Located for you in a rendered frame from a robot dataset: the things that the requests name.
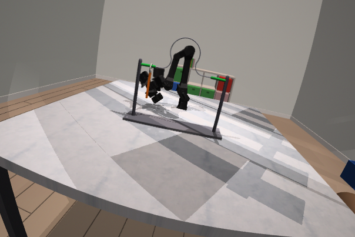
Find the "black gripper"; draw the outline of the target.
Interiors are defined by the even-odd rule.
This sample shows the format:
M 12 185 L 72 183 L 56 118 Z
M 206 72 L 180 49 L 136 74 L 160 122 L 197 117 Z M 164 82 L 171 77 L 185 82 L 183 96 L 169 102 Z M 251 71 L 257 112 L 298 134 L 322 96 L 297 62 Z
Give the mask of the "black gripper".
M 143 71 L 140 74 L 140 84 L 141 84 L 141 88 L 143 88 L 144 86 L 148 86 L 148 79 L 149 79 L 149 74 L 147 73 L 147 71 Z M 157 103 L 159 102 L 161 99 L 163 99 L 162 94 L 159 92 L 157 92 L 157 89 L 159 87 L 156 86 L 156 82 L 155 81 L 150 81 L 149 83 L 149 91 L 148 91 L 148 97 L 151 98 L 151 100 L 153 101 L 153 103 Z

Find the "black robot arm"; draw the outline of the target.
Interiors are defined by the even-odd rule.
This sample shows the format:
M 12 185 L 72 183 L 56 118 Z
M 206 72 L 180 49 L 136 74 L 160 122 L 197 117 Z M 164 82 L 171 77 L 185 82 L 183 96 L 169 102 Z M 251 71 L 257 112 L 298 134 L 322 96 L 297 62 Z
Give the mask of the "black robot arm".
M 186 46 L 185 49 L 180 52 L 174 54 L 173 60 L 170 66 L 169 73 L 166 78 L 164 78 L 165 69 L 162 68 L 154 68 L 153 69 L 153 77 L 152 80 L 156 82 L 156 86 L 159 87 L 157 91 L 160 91 L 160 88 L 163 88 L 167 91 L 173 88 L 173 79 L 178 67 L 179 59 L 185 57 L 182 77 L 180 84 L 177 84 L 177 93 L 180 96 L 179 103 L 177 108 L 187 110 L 187 102 L 189 101 L 189 96 L 187 95 L 187 79 L 189 76 L 190 64 L 195 53 L 195 48 L 191 45 Z

